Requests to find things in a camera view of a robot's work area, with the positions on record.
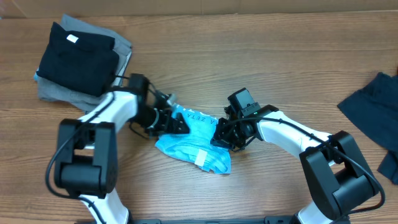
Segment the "wood grain surface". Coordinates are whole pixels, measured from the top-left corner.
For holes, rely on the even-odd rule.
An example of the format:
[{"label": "wood grain surface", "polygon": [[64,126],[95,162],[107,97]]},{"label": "wood grain surface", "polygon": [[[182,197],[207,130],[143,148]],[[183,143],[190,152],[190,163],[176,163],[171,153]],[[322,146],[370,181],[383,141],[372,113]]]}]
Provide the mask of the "wood grain surface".
[{"label": "wood grain surface", "polygon": [[[386,150],[336,107],[379,71],[396,74],[398,12],[229,16],[90,17],[134,44],[127,73],[143,73],[187,108],[224,116],[227,97],[246,87],[319,131],[351,133],[387,194],[353,223],[396,223],[398,187],[376,169]],[[90,220],[77,201],[51,195],[44,172],[58,124],[82,112],[37,98],[33,74],[57,19],[0,21],[0,223]],[[254,141],[216,175],[172,159],[124,127],[118,134],[119,196],[134,218],[163,220],[291,215],[311,196],[300,162]],[[379,196],[363,206],[378,203]]]}]

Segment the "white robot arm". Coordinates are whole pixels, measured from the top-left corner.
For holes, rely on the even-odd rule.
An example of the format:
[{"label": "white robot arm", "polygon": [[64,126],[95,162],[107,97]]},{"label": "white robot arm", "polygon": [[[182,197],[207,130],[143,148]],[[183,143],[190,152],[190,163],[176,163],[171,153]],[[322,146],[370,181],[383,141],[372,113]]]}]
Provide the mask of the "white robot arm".
[{"label": "white robot arm", "polygon": [[[349,223],[346,220],[348,214],[364,211],[351,210],[379,191],[382,200],[377,207],[384,203],[380,183],[348,133],[340,131],[331,135],[315,131],[286,117],[274,106],[261,108],[245,88],[233,93],[228,100],[230,106],[225,112],[229,119],[219,119],[212,144],[231,150],[244,149],[257,138],[278,145],[302,163],[313,202],[293,217],[266,217],[270,224],[282,223],[278,221],[290,224]],[[330,166],[342,162],[345,168],[334,174]]]},{"label": "white robot arm", "polygon": [[[187,134],[182,115],[171,117],[174,95],[155,91],[154,106],[147,106],[149,80],[132,74],[127,87],[114,87],[95,110],[80,119],[64,119],[58,132],[58,150],[47,168],[46,184],[51,193],[81,200],[96,223],[132,223],[131,213],[114,188],[118,176],[116,134],[126,122],[137,122],[150,136]],[[75,149],[94,149],[94,156],[75,155]],[[55,192],[49,170],[55,163],[54,180],[69,196]]]}]

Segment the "cardboard box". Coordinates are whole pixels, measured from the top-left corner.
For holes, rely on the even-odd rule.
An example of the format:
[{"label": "cardboard box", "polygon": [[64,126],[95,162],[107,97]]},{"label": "cardboard box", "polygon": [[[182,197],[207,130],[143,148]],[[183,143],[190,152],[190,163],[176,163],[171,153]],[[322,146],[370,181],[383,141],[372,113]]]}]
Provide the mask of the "cardboard box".
[{"label": "cardboard box", "polygon": [[3,17],[252,14],[396,10],[397,0],[0,0]]}]

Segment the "white label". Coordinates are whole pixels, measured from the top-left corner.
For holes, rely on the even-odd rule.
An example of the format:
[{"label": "white label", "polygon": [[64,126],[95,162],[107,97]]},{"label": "white label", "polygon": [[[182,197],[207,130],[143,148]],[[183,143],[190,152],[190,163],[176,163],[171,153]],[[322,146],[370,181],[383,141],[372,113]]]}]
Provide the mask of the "white label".
[{"label": "white label", "polygon": [[69,34],[69,36],[67,37],[67,40],[69,40],[70,42],[76,43],[76,41],[79,39],[79,37],[74,36]]},{"label": "white label", "polygon": [[197,159],[195,160],[195,165],[202,166],[205,165],[207,152],[199,149],[197,154]]}]

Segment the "folded black shirt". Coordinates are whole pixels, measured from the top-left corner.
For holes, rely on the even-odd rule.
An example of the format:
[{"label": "folded black shirt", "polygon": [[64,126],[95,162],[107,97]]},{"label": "folded black shirt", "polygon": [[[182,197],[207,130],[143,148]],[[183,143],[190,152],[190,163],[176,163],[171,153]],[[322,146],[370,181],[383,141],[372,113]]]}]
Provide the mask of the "folded black shirt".
[{"label": "folded black shirt", "polygon": [[113,46],[113,37],[65,31],[54,22],[37,75],[71,90],[100,96],[115,79],[119,55]]},{"label": "folded black shirt", "polygon": [[380,72],[338,107],[367,137],[389,151],[378,171],[398,184],[398,77]]}]

